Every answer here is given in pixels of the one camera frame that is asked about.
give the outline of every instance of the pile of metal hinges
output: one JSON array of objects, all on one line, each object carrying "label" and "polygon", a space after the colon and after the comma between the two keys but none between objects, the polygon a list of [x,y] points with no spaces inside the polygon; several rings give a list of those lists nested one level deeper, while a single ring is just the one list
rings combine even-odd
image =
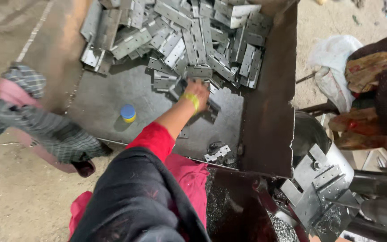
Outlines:
[{"label": "pile of metal hinges", "polygon": [[272,18],[245,0],[94,0],[81,34],[86,69],[108,74],[112,65],[147,55],[153,87],[169,91],[198,77],[215,93],[224,80],[255,88]]}]

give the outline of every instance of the wrist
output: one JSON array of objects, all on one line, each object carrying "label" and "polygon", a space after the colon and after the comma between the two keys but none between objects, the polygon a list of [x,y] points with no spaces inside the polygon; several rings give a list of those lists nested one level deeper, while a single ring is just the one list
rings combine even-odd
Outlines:
[{"label": "wrist", "polygon": [[179,102],[186,106],[190,107],[193,110],[193,115],[198,113],[199,107],[200,107],[200,102],[197,98],[197,96],[193,93],[184,93],[180,96]]}]

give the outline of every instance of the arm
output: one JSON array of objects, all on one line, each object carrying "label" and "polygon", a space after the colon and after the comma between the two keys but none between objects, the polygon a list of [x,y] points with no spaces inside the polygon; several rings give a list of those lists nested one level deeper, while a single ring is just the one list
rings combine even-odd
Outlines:
[{"label": "arm", "polygon": [[202,84],[200,79],[188,80],[185,93],[196,96],[199,102],[197,108],[194,105],[195,101],[182,96],[172,108],[155,120],[156,123],[161,124],[168,130],[174,140],[195,113],[206,109],[206,103],[210,95],[207,87]]},{"label": "arm", "polygon": [[146,147],[164,162],[189,119],[207,108],[210,92],[200,79],[188,80],[185,93],[193,94],[196,100],[182,96],[172,108],[145,127],[126,148]]}]

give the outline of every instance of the red sleeve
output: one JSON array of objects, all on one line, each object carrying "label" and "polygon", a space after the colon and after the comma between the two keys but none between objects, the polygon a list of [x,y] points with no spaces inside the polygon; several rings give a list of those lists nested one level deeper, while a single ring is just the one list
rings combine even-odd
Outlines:
[{"label": "red sleeve", "polygon": [[162,162],[171,153],[175,140],[169,135],[168,130],[158,124],[151,123],[132,141],[127,149],[141,146],[152,151]]}]

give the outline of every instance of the concrete floor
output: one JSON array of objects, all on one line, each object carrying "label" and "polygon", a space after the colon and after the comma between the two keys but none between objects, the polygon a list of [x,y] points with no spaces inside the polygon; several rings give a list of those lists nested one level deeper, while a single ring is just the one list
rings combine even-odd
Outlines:
[{"label": "concrete floor", "polygon": [[[30,1],[0,0],[0,19],[14,16],[0,21],[0,74],[17,58],[47,3],[35,0],[26,11],[13,15]],[[382,0],[368,1],[363,9],[357,9],[350,0],[328,1],[323,6],[302,0],[298,5],[297,79],[313,70],[306,61],[317,38],[353,35],[368,44],[386,37],[382,6]],[[352,15],[362,25],[356,25]],[[296,87],[295,107],[322,102],[325,98],[313,80]],[[8,129],[0,136],[0,143],[11,141],[15,138]],[[70,204],[79,194],[94,188],[111,158],[94,159],[97,171],[83,179],[56,170],[22,146],[0,145],[0,241],[67,241]]]}]

